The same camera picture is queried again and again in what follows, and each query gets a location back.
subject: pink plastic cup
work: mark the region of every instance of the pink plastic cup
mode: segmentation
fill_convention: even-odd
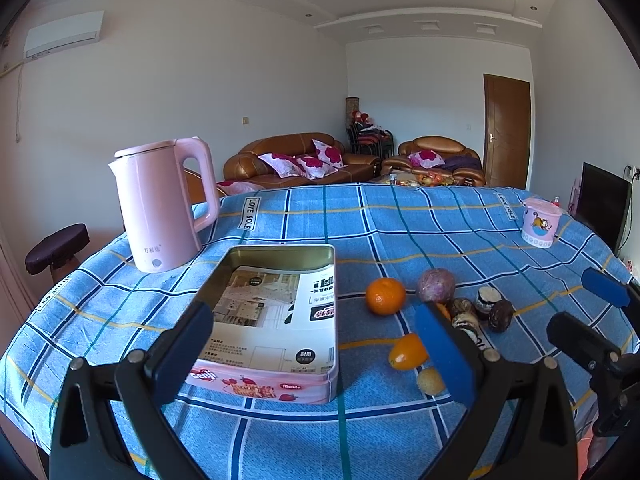
[[[562,210],[551,202],[539,198],[527,198],[524,205],[522,239],[542,249],[551,247]]]

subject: white wall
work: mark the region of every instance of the white wall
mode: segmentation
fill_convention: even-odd
[[[18,261],[46,235],[89,227],[91,254],[122,231],[107,163],[121,148],[200,136],[216,176],[261,137],[322,131],[344,139],[344,47],[313,28],[232,0],[71,0],[21,17],[1,62],[22,57],[28,28],[104,9],[100,43],[0,80],[0,222]],[[242,126],[248,116],[250,124]],[[44,293],[50,276],[30,278]]]
[[[349,94],[398,143],[441,135],[484,153],[484,79],[533,83],[529,49],[463,38],[391,38],[347,45]],[[532,149],[535,133],[532,114]]]
[[[531,189],[568,203],[589,162],[621,175],[640,166],[640,70],[596,0],[556,0],[532,51],[536,153]],[[640,207],[624,254],[640,263]]]

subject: air conditioner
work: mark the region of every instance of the air conditioner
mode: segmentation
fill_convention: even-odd
[[[26,60],[100,41],[103,10],[76,14],[32,28],[24,44]]]

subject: pink packaging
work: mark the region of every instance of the pink packaging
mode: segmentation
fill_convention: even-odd
[[[542,249],[551,247],[562,210],[551,202],[539,198],[527,198],[524,205],[522,239]]]
[[[333,400],[334,269],[331,246],[232,248],[194,298],[211,307],[214,324],[186,383],[254,399]]]

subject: screw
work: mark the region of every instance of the screw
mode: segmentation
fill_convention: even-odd
[[[558,368],[558,361],[556,361],[555,359],[553,359],[550,356],[546,356],[545,357],[545,366],[547,368],[549,368],[549,370],[555,370],[556,368]]]
[[[127,361],[129,361],[130,363],[133,363],[133,364],[142,362],[142,359],[144,359],[144,358],[145,358],[145,351],[144,350],[140,350],[140,349],[132,350],[127,355]]]
[[[83,364],[84,359],[82,359],[81,357],[76,357],[73,361],[71,361],[69,368],[71,368],[72,370],[79,370],[80,368],[82,368]]]
[[[498,352],[495,348],[487,348],[482,352],[484,358],[490,363],[496,363],[500,360],[500,352]]]

